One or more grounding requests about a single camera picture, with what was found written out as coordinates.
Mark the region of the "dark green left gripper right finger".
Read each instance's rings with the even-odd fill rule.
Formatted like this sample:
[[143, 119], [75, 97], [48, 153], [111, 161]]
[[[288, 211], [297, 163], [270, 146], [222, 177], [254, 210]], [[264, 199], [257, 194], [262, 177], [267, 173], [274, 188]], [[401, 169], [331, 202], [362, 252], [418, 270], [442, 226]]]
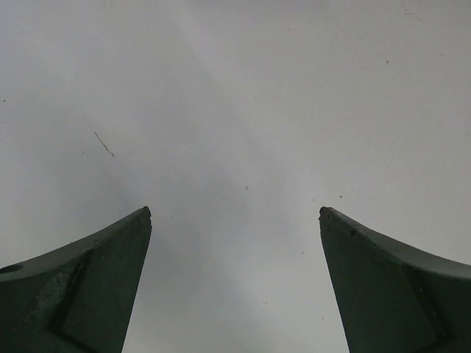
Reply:
[[469, 352], [470, 266], [319, 211], [350, 352]]

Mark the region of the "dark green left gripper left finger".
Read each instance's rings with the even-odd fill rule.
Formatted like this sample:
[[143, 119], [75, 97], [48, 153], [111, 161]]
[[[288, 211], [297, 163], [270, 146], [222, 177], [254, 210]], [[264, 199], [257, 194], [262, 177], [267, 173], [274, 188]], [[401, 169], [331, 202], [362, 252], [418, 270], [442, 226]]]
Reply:
[[152, 233], [143, 207], [1, 269], [2, 352], [122, 352]]

